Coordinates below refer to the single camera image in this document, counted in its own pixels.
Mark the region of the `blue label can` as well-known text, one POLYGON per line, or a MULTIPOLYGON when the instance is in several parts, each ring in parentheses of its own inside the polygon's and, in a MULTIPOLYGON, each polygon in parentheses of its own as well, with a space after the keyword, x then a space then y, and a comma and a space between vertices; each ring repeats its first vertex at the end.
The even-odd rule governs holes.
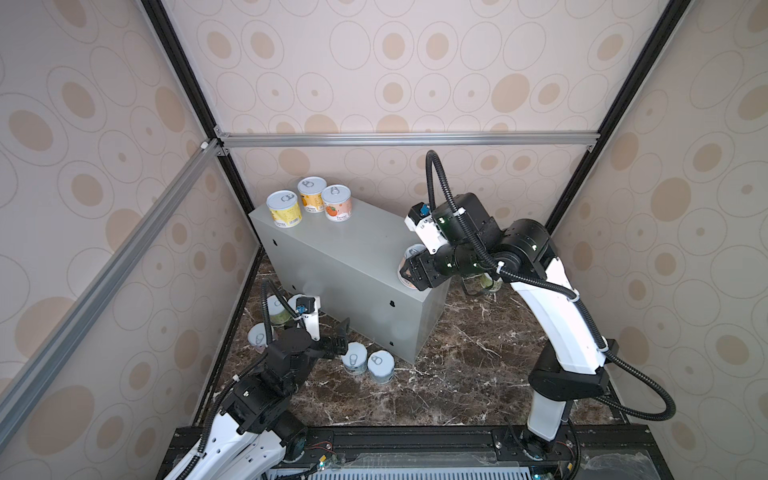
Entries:
POLYGON ((363 375, 367 371, 367 359, 367 349, 359 342, 349 343, 347 352, 341 357, 344 369, 353 376, 363 375))
POLYGON ((367 370, 376 383, 389 383, 395 371, 394 357, 386 350, 378 350, 369 356, 367 370))

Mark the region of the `pink label can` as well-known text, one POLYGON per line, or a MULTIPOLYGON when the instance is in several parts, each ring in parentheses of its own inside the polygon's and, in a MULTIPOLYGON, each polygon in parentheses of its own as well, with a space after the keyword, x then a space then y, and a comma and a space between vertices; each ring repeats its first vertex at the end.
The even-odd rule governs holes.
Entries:
POLYGON ((417 243, 409 246, 404 251, 403 258, 401 259, 400 264, 397 268, 398 279, 404 286, 413 290, 417 289, 417 287, 412 283, 413 272, 412 272, 412 266, 411 266, 411 259, 426 250, 427 248, 423 244, 417 243))
POLYGON ((341 184, 327 186, 321 193, 326 218, 332 222, 344 222, 352 215, 350 189, 341 184))

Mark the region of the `small yellow label can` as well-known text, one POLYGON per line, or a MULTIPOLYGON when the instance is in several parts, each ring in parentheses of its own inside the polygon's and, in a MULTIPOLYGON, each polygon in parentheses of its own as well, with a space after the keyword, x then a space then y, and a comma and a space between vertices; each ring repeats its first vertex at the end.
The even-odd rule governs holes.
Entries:
POLYGON ((300 180, 297 189, 307 213, 322 213, 325 210, 322 192, 327 182, 322 177, 310 176, 300 180))

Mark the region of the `tall yellow label can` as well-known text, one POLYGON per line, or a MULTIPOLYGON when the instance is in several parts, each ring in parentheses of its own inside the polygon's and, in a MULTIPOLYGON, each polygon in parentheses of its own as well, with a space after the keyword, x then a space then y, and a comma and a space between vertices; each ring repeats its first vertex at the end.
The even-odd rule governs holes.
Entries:
POLYGON ((291 190, 279 190, 266 199, 273 222, 279 228, 292 228, 302 221, 298 196, 291 190))

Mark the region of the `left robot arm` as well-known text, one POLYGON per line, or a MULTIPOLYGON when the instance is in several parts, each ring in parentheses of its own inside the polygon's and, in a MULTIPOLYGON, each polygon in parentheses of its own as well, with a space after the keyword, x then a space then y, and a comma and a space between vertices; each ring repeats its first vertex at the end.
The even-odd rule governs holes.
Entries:
POLYGON ((318 360, 348 351, 350 320, 322 337, 319 306, 318 297, 303 296, 292 308, 271 280, 261 283, 265 350, 224 387, 199 440, 167 479, 264 479, 281 462, 303 455, 308 428, 289 411, 291 399, 318 360))

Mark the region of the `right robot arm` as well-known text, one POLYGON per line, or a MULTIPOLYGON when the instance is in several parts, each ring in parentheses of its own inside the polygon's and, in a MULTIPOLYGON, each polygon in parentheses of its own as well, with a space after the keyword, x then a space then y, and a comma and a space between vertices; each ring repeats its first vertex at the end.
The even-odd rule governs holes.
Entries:
POLYGON ((626 415, 667 421, 676 404, 664 387, 617 355, 567 277, 544 225, 519 219, 501 229, 472 193, 452 193, 438 154, 425 155, 428 200, 414 205, 405 218, 424 251, 407 258, 400 276, 419 291, 457 277, 480 274, 510 285, 530 308, 547 342, 529 375, 533 389, 526 426, 512 438, 534 461, 552 451, 572 403, 594 399, 626 415), (605 367, 613 364, 650 388, 664 403, 660 412, 644 412, 610 398, 605 367))

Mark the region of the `green label can far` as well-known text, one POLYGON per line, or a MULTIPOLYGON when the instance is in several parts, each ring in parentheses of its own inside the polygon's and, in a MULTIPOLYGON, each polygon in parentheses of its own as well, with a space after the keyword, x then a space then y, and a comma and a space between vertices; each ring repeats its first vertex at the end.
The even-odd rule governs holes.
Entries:
POLYGON ((502 280, 494 280, 487 273, 461 279, 462 291, 469 297, 481 297, 495 294, 502 286, 502 280))

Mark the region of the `green can behind cabinet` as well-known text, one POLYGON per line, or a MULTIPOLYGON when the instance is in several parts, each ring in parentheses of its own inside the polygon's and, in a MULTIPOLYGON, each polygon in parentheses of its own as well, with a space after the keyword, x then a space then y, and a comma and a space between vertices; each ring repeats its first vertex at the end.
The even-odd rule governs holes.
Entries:
POLYGON ((267 298, 267 308, 271 324, 274 328, 285 325, 292 319, 276 295, 271 295, 267 298))

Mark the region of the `grey metal cabinet box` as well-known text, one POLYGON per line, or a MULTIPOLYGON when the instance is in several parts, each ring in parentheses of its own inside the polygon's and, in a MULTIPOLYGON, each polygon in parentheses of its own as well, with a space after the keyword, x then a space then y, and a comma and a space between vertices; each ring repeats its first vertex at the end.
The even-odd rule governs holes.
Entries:
POLYGON ((415 363, 444 311, 448 284, 418 291, 398 273, 417 244, 402 217, 356 199, 352 216, 333 222, 306 214, 291 228, 275 225, 266 205, 249 217, 284 289, 317 296, 330 317, 415 363))

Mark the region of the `horizontal aluminium back rail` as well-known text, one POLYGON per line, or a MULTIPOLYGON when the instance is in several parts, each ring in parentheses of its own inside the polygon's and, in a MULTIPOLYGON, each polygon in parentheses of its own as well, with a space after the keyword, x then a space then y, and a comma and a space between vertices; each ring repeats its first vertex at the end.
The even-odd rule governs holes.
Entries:
POLYGON ((596 131, 523 132, 425 132, 425 133, 311 133, 311 134, 235 134, 227 133, 221 142, 227 148, 299 147, 438 147, 507 145, 594 145, 596 131))

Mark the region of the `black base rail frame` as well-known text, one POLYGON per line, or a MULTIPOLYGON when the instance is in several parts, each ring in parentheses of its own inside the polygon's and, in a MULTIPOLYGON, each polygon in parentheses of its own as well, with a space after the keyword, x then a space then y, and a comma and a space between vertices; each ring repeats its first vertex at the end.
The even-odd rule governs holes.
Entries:
POLYGON ((192 479, 669 479, 647 426, 564 426, 543 460, 509 426, 311 427, 288 442, 219 428, 192 479))

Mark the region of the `aluminium left side rail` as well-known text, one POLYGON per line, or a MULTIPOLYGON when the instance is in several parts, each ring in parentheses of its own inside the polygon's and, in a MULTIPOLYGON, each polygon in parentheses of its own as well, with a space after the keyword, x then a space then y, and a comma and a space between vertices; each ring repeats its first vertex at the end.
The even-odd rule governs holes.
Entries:
POLYGON ((221 140, 211 138, 187 162, 10 385, 1 401, 2 449, 7 448, 222 145, 221 140))

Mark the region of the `black right corner post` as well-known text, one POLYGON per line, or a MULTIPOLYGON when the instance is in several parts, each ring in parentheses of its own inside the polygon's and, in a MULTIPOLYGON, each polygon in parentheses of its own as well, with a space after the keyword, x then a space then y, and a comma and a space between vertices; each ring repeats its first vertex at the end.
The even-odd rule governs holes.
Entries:
POLYGON ((666 3, 659 20, 650 31, 646 42, 642 45, 626 80, 618 90, 613 103, 600 124, 597 130, 599 137, 596 143, 586 150, 553 211, 550 213, 545 223, 545 227, 550 234, 553 234, 562 223, 603 150, 608 145, 638 92, 658 63, 667 44, 671 41, 677 27, 693 4, 694 1, 691 0, 673 0, 666 3))

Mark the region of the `black corner post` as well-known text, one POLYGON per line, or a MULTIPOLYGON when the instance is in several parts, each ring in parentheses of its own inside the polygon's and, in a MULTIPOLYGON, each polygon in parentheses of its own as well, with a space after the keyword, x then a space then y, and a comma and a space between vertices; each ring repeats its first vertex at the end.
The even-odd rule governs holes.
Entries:
POLYGON ((184 47, 172 25, 170 15, 161 1, 141 0, 140 4, 147 14, 149 23, 165 51, 206 138, 219 142, 221 148, 221 153, 217 155, 219 164, 241 209, 245 214, 249 214, 254 209, 253 202, 229 150, 223 146, 223 135, 210 109, 198 75, 193 71, 184 47))
POLYGON ((693 4, 694 1, 691 0, 673 0, 666 3, 659 20, 650 31, 646 42, 642 45, 626 80, 618 90, 613 103, 600 124, 597 130, 599 137, 596 143, 586 150, 553 211, 550 213, 545 223, 545 227, 550 234, 553 234, 562 223, 603 150, 608 145, 638 92, 658 63, 667 44, 671 41, 677 27, 693 4))

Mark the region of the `black left corner post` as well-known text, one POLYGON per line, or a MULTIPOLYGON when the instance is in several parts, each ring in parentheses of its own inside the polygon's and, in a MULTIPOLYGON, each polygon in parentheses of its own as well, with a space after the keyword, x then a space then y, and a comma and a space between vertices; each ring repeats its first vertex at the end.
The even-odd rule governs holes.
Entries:
POLYGON ((184 47, 172 25, 170 15, 161 1, 141 0, 140 4, 147 14, 149 23, 165 51, 206 138, 219 142, 221 148, 221 153, 217 155, 219 164, 241 209, 245 214, 249 214, 254 209, 253 202, 229 150, 223 146, 223 135, 210 109, 198 75, 193 71, 184 47))

